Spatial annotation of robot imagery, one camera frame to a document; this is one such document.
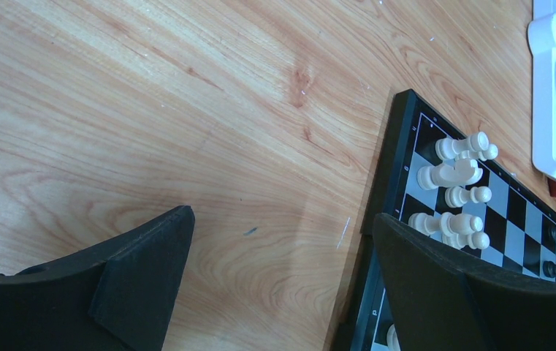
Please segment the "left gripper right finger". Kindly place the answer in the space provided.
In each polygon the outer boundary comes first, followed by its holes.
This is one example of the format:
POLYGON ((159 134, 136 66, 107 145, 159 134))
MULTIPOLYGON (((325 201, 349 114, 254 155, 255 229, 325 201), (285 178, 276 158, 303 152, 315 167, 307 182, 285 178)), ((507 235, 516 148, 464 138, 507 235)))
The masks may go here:
POLYGON ((373 241, 403 350, 556 350, 556 282, 378 214, 373 241))

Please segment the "black white chess board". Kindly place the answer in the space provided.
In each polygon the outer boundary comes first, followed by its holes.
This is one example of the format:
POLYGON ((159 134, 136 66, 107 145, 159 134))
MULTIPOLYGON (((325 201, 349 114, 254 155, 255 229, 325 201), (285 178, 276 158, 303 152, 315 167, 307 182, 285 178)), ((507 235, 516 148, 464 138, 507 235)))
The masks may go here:
POLYGON ((479 162, 483 173, 478 185, 492 193, 485 203, 452 208, 446 203, 444 188, 424 190, 418 185, 420 168, 441 163, 435 144, 445 137, 462 139, 464 134, 415 91, 394 96, 362 222, 361 263, 346 319, 332 341, 333 350, 387 348, 386 335, 393 319, 372 237, 374 218, 379 213, 388 213, 401 222, 415 213, 434 217, 472 214, 482 219, 490 246, 468 249, 468 254, 540 279, 546 276, 544 263, 556 264, 556 212, 497 162, 479 162))

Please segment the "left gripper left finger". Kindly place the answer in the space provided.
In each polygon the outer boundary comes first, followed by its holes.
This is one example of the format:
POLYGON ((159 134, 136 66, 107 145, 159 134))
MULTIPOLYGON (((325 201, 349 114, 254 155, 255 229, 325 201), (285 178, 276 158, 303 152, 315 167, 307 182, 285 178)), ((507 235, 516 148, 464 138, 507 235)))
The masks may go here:
POLYGON ((194 232, 175 207, 74 254, 0 273, 0 350, 160 350, 194 232))

